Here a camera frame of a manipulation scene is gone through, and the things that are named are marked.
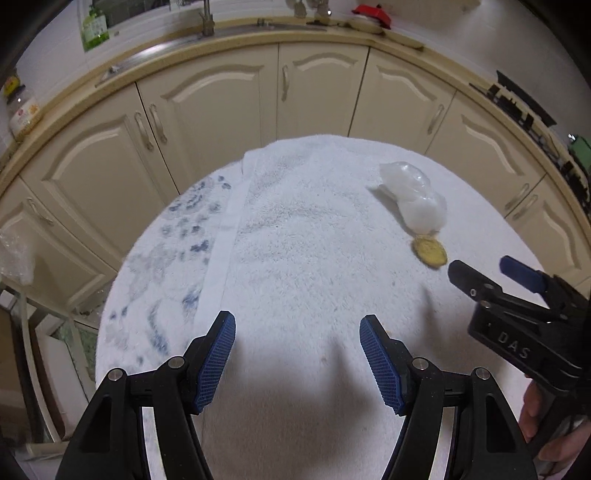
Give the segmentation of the person's right hand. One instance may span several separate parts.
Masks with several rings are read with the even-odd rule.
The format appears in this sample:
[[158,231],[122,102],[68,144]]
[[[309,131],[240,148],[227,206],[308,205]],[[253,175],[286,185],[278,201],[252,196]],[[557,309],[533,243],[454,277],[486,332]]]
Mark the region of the person's right hand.
[[[531,381],[523,397],[523,407],[519,426],[527,441],[538,429],[538,417],[542,410],[542,393],[536,383]],[[556,438],[546,444],[538,454],[541,461],[556,462],[561,467],[568,466],[582,451],[590,437],[590,421],[584,420],[568,435]]]

